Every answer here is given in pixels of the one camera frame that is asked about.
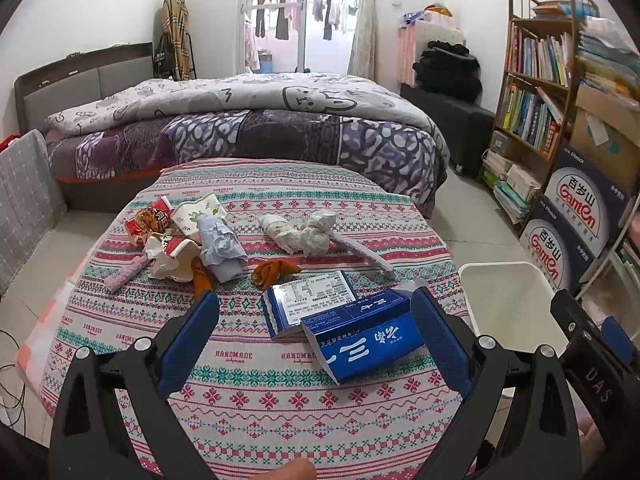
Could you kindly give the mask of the person's hand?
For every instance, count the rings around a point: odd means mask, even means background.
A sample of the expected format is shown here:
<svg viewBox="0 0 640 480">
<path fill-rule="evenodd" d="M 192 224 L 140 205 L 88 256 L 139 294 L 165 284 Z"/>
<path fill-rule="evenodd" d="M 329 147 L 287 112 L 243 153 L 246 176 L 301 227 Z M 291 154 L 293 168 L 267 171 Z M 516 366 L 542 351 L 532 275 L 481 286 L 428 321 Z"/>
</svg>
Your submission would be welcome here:
<svg viewBox="0 0 640 480">
<path fill-rule="evenodd" d="M 250 480 L 316 480 L 317 471 L 309 460 L 292 460 L 277 469 L 258 474 Z"/>
</svg>

